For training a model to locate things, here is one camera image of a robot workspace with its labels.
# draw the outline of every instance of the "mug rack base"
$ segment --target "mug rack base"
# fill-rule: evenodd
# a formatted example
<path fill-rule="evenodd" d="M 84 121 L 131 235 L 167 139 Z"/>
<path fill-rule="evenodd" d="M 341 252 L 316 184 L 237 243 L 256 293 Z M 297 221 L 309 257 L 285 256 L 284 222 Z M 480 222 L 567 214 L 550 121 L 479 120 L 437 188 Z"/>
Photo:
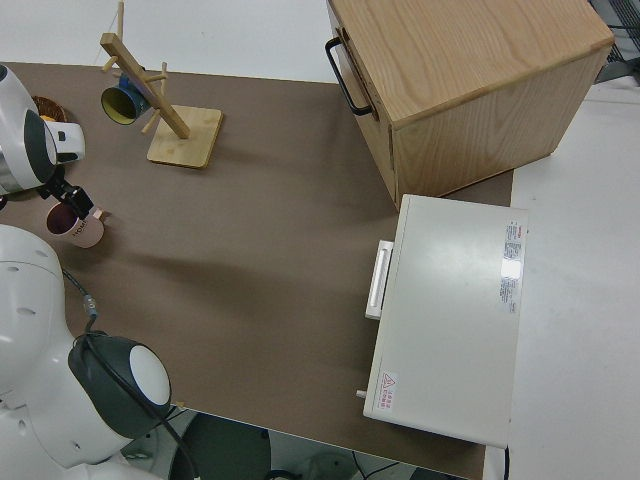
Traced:
<path fill-rule="evenodd" d="M 189 138 L 179 138 L 169 125 L 160 119 L 147 159 L 166 165 L 205 168 L 209 164 L 222 123 L 222 112 L 211 108 L 182 105 L 173 105 L 173 108 L 189 127 Z"/>

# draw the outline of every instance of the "black metal handle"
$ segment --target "black metal handle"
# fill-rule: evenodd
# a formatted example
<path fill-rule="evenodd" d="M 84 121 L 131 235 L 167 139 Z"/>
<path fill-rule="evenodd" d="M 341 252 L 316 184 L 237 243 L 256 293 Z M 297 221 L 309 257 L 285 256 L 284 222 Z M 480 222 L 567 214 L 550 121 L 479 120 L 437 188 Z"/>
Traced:
<path fill-rule="evenodd" d="M 342 40 L 340 37 L 332 38 L 327 42 L 324 46 L 325 51 L 327 52 L 327 57 L 329 57 L 329 63 L 331 64 L 331 68 L 333 69 L 333 73 L 335 73 L 336 78 L 338 79 L 338 85 L 342 89 L 342 93 L 344 97 L 347 99 L 347 103 L 349 104 L 349 108 L 353 112 L 354 115 L 367 115 L 373 112 L 373 107 L 371 105 L 367 105 L 366 107 L 356 107 L 355 103 L 353 103 L 353 99 L 351 98 L 351 94 L 349 94 L 349 90 L 347 90 L 347 85 L 344 83 L 344 79 L 342 75 L 340 75 L 340 70 L 338 70 L 338 65 L 336 65 L 336 61 L 333 59 L 333 55 L 331 55 L 331 49 L 337 47 L 342 44 Z"/>

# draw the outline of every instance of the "wooden peg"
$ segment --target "wooden peg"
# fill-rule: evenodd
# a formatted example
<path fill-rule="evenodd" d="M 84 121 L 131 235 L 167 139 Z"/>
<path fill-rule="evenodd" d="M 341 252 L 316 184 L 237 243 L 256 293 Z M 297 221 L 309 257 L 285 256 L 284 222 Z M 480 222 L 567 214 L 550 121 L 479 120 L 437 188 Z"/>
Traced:
<path fill-rule="evenodd" d="M 158 80 L 164 80 L 165 78 L 167 78 L 167 76 L 161 73 L 160 75 L 152 75 L 150 77 L 147 77 L 144 79 L 144 81 L 147 83 L 150 83 L 150 82 L 157 82 Z"/>
<path fill-rule="evenodd" d="M 107 63 L 105 63 L 104 67 L 102 67 L 102 71 L 103 72 L 108 71 L 111 67 L 113 67 L 113 64 L 116 63 L 117 61 L 118 61 L 118 57 L 114 55 L 109 60 L 107 60 Z"/>
<path fill-rule="evenodd" d="M 122 40 L 124 35 L 124 0 L 118 2 L 118 37 Z"/>
<path fill-rule="evenodd" d="M 122 36 L 124 35 L 124 0 L 120 0 L 118 2 L 118 33 L 117 33 L 118 37 L 120 37 L 120 40 L 122 40 Z M 104 64 L 104 66 L 102 67 L 102 71 L 103 72 L 107 72 L 109 69 L 111 69 L 111 67 L 113 67 L 113 64 L 116 63 L 118 61 L 118 57 L 116 55 L 113 55 L 111 58 L 109 58 L 109 60 L 107 60 L 107 63 Z"/>
<path fill-rule="evenodd" d="M 160 83 L 160 93 L 164 95 L 167 90 L 167 62 L 162 62 L 162 75 L 164 75 L 164 79 Z"/>
<path fill-rule="evenodd" d="M 144 127 L 142 127 L 142 130 L 140 131 L 143 134 L 147 133 L 159 117 L 160 117 L 160 110 L 156 110 L 155 112 L 153 112 L 153 115 L 151 115 L 151 118 L 149 119 L 147 124 Z"/>

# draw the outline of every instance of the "blue mug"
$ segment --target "blue mug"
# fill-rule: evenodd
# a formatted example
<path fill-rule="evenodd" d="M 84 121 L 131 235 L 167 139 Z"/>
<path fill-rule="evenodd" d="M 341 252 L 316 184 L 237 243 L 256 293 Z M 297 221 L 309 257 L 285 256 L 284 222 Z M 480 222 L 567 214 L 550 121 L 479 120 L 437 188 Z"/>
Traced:
<path fill-rule="evenodd" d="M 151 107 L 144 95 L 124 73 L 120 75 L 118 85 L 102 92 L 100 100 L 104 113 L 121 125 L 131 125 Z"/>

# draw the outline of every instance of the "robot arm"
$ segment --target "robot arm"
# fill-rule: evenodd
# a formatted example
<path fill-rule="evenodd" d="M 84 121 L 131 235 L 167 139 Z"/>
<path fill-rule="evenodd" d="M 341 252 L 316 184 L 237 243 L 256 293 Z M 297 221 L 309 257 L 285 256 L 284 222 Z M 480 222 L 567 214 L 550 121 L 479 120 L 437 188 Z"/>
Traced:
<path fill-rule="evenodd" d="M 85 218 L 93 203 L 64 180 L 63 166 L 84 158 L 84 151 L 80 126 L 42 120 L 18 77 L 0 64 L 0 196 L 37 188 Z M 0 200 L 0 209 L 5 203 Z"/>
<path fill-rule="evenodd" d="M 0 225 L 2 478 L 155 478 L 105 460 L 117 459 L 121 448 L 167 414 L 167 373 L 138 342 L 97 332 L 93 338 L 97 355 L 136 399 L 96 360 L 86 336 L 74 339 L 69 332 L 53 249 L 29 232 Z M 141 409 L 140 400 L 158 417 Z"/>

